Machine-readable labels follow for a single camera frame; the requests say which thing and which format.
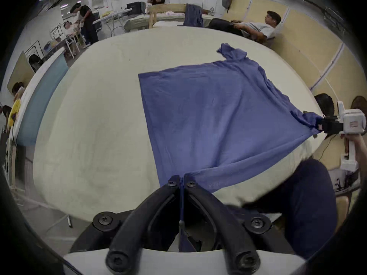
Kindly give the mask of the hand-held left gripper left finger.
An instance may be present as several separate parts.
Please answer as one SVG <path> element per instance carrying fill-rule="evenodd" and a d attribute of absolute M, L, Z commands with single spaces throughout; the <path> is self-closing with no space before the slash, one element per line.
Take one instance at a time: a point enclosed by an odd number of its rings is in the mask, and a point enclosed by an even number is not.
<path fill-rule="evenodd" d="M 141 249 L 167 251 L 182 222 L 182 177 L 147 197 L 136 209 L 98 213 L 71 247 L 70 254 L 108 250 L 104 265 L 112 274 L 134 274 Z"/>

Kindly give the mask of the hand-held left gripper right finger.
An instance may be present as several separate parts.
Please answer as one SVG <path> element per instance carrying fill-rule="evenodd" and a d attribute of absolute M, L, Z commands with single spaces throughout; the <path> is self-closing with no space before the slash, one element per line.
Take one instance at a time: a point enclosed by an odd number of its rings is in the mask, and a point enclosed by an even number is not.
<path fill-rule="evenodd" d="M 214 249 L 221 246 L 229 274 L 254 274 L 261 259 L 257 250 L 295 255 L 271 220 L 258 213 L 234 213 L 189 174 L 183 177 L 184 201 L 197 208 L 214 230 Z"/>

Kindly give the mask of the person's right hand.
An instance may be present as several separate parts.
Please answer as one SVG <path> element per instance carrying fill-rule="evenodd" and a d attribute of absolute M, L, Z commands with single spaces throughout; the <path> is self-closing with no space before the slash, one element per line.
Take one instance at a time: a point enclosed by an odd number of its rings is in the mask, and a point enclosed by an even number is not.
<path fill-rule="evenodd" d="M 341 139 L 344 140 L 345 145 L 345 153 L 349 154 L 349 142 L 354 144 L 355 147 L 355 154 L 357 155 L 366 155 L 367 154 L 367 147 L 365 141 L 360 134 L 341 134 Z"/>

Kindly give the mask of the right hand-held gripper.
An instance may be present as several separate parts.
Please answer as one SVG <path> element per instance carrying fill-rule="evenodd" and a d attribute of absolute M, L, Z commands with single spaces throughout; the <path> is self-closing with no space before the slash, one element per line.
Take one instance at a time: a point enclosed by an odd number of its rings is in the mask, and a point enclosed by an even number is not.
<path fill-rule="evenodd" d="M 342 101 L 337 101 L 338 116 L 324 117 L 321 131 L 328 135 L 362 135 L 365 131 L 366 117 L 360 109 L 345 109 Z M 341 155 L 340 169 L 355 172 L 359 168 L 353 141 L 348 141 L 348 153 Z"/>

